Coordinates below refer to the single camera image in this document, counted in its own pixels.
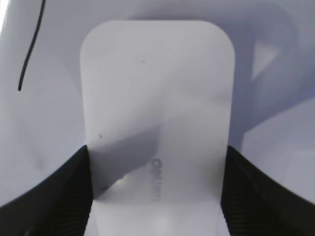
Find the black wire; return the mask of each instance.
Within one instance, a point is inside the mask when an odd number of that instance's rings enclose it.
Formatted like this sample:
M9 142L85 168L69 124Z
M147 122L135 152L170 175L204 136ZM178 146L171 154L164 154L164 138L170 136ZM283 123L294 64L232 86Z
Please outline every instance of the black wire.
M21 76L20 76L20 81L19 81L18 91L21 91L21 89L22 89L22 84L23 84L26 68L27 68L27 66L29 64L29 60L30 60L30 57L31 57L31 54L32 54L32 51L33 51L33 48L34 48L34 45L35 45L35 42L36 42L36 39L37 39L37 35L38 35L39 29L40 29L41 21L43 19L45 4L46 4L46 0L42 0L39 16L38 16L38 20L37 20L37 25L36 25L36 29L35 29L35 32L34 32L34 36L33 36L33 39L31 41L31 45L30 45L29 51L28 51L28 53L26 55L26 58L25 58L25 61L24 61L24 64L23 64L23 68L22 68L22 72L21 72Z

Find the white surface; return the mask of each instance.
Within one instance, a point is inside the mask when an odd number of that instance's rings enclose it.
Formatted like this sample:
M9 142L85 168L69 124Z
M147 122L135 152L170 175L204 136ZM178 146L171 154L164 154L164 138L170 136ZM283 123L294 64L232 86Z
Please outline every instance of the white surface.
M100 236L218 235L233 73L233 46L210 23L116 21L87 36L94 193L113 185L94 202Z

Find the white plastic piece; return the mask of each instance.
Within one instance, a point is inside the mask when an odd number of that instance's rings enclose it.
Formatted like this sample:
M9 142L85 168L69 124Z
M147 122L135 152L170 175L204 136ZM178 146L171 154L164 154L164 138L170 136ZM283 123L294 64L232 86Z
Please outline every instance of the white plastic piece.
M116 21L87 36L80 61L100 236L227 232L234 57L227 35L201 21Z

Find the black textured edge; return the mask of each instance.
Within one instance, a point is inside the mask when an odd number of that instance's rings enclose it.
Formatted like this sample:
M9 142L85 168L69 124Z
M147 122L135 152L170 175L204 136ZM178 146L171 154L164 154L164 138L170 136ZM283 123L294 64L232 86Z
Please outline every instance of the black textured edge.
M315 205L228 147L221 207L232 236L314 236Z
M38 33L39 33L39 29L40 29L40 26L41 26L41 22L42 22L42 19L43 19L45 5L46 5L46 0L42 0L41 7L40 7L40 12L39 12L39 16L38 16L38 20L37 20L37 24L36 24L36 29L35 29L35 32L34 32L34 35L33 35L33 39L31 40L31 44L30 44L28 53L26 54L26 57L25 57L25 60L24 60L24 63L23 63L21 76L20 76L20 80L19 80L18 91L21 91L21 89L22 89L22 84L23 84L26 68L27 68L27 66L29 64L29 60L31 58L31 55L32 55L32 52L33 52L33 49L34 49L34 46L35 46L35 43L36 43L36 40L37 40L37 36L38 36Z
M66 218L84 232L93 194L87 147L80 148L64 165L38 186L0 208L0 235L60 235Z

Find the black line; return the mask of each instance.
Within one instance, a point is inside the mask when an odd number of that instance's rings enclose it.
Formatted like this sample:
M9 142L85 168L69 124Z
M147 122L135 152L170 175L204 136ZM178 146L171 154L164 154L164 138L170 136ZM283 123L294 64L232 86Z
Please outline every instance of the black line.
M30 60L30 57L32 55L32 51L33 51L33 48L34 48L34 45L35 45L35 42L36 42L36 39L37 39L37 36L38 36L38 32L39 32L39 29L40 29L41 21L43 19L45 4L46 4L46 0L42 0L39 16L38 16L38 20L37 20L37 25L36 25L36 29L35 29L35 32L34 32L34 36L33 36L33 39L31 41L31 45L30 45L29 51L28 51L28 53L26 55L26 58L25 58L25 61L24 61L24 64L23 64L23 68L22 68L22 72L21 72L21 76L20 76L20 81L19 81L18 91L21 91L21 89L22 89L22 84L23 84L26 68L27 68L27 66L29 64L29 60Z

